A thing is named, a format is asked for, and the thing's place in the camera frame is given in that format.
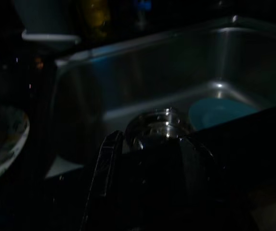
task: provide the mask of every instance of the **sink basin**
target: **sink basin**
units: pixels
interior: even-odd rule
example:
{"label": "sink basin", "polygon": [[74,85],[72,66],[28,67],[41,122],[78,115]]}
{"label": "sink basin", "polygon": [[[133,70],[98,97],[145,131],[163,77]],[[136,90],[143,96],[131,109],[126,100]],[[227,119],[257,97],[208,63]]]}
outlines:
{"label": "sink basin", "polygon": [[276,25],[222,18],[78,52],[56,61],[51,103],[56,153],[87,162],[108,133],[138,114],[203,98],[276,106]]}

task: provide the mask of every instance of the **plate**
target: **plate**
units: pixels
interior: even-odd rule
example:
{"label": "plate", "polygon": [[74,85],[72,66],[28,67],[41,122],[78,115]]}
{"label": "plate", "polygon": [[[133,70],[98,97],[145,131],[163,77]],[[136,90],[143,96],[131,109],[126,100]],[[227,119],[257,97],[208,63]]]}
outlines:
{"label": "plate", "polygon": [[257,109],[233,100],[207,98],[194,103],[189,119],[195,130],[210,128],[258,112]]}
{"label": "plate", "polygon": [[14,107],[0,108],[0,118],[7,124],[7,139],[0,148],[0,176],[20,154],[29,130],[29,119],[22,110]]}

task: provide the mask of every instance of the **decorated plate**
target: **decorated plate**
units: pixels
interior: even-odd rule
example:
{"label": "decorated plate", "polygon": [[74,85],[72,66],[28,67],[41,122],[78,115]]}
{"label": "decorated plate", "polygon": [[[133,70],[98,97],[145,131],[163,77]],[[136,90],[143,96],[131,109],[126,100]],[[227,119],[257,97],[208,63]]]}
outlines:
{"label": "decorated plate", "polygon": [[30,130],[30,122],[22,110],[13,107],[1,107],[0,117],[7,125],[7,139],[0,148],[1,176],[21,152]]}

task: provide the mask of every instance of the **bottle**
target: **bottle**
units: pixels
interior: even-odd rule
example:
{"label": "bottle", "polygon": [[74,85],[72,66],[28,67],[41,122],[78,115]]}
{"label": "bottle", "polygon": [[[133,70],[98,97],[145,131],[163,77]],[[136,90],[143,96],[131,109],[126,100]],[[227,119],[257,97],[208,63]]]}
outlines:
{"label": "bottle", "polygon": [[143,31],[147,27],[146,12],[151,11],[152,1],[151,0],[134,0],[134,6],[137,10],[138,20],[136,26],[139,30]]}
{"label": "bottle", "polygon": [[111,16],[107,0],[81,0],[83,18],[88,27],[88,36],[105,39],[111,30]]}

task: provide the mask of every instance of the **stainless steel sink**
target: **stainless steel sink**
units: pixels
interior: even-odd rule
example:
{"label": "stainless steel sink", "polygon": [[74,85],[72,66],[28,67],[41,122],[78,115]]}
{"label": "stainless steel sink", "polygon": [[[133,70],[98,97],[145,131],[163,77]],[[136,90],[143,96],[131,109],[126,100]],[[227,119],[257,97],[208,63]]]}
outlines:
{"label": "stainless steel sink", "polygon": [[222,18],[92,49],[56,61],[53,146],[81,161],[136,115],[227,98],[276,105],[276,25]]}

